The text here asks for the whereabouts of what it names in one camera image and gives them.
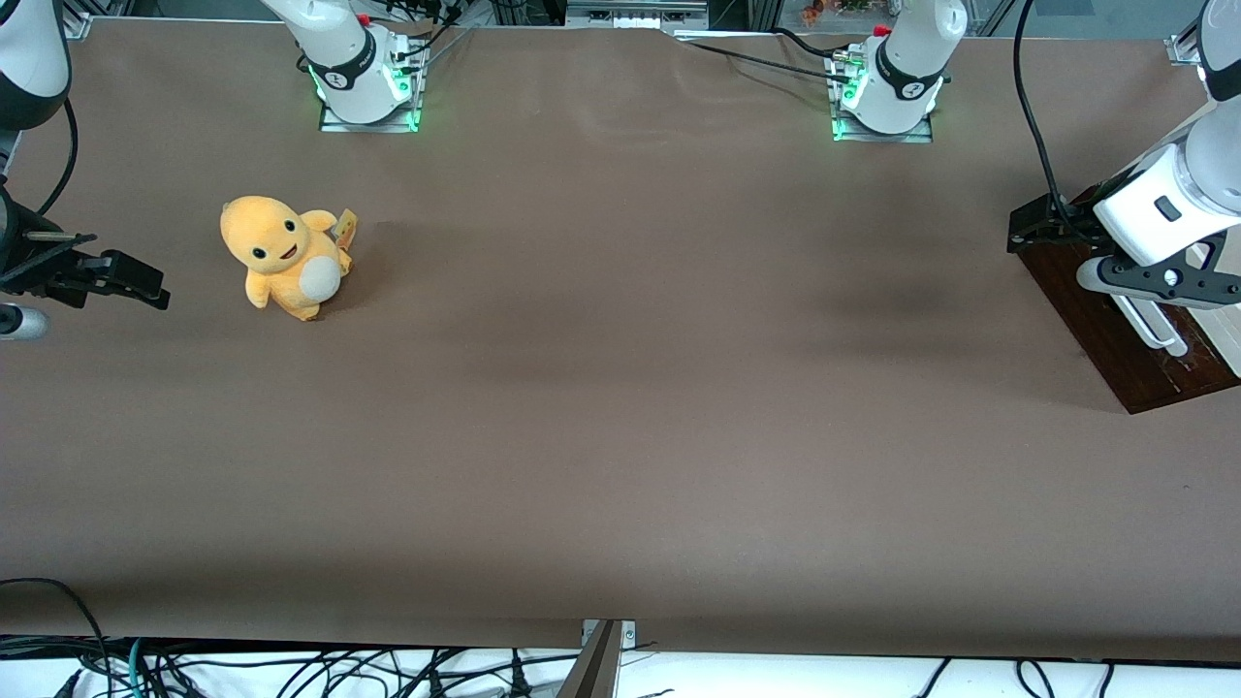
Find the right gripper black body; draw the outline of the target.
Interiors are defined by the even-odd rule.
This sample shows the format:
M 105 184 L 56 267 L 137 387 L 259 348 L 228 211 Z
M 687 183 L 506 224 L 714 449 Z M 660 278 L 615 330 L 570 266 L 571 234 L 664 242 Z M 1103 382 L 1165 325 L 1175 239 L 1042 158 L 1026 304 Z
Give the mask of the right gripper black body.
M 88 296 L 102 296 L 105 288 L 83 266 L 92 257 L 79 252 L 82 243 L 96 238 L 93 233 L 4 233 L 1 291 L 63 304 L 84 304 Z

